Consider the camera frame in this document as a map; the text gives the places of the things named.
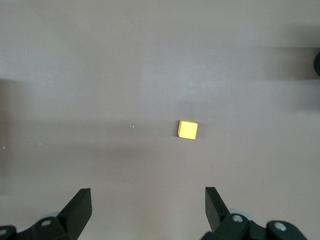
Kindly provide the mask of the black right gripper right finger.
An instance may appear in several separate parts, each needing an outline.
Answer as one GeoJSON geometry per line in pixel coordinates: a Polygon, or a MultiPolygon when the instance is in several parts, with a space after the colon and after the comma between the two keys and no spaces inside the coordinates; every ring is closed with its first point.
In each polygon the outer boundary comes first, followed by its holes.
{"type": "Polygon", "coordinates": [[[230,213],[215,187],[205,188],[205,214],[211,231],[203,240],[249,240],[250,221],[240,213],[230,213]]]}

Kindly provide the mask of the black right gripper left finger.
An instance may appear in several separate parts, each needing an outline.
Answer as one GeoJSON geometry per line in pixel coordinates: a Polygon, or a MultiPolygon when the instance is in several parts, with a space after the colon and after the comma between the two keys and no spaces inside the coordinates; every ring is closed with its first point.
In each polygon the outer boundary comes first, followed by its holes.
{"type": "Polygon", "coordinates": [[[92,216],[89,188],[80,189],[57,216],[45,217],[16,235],[18,240],[77,240],[92,216]]]}

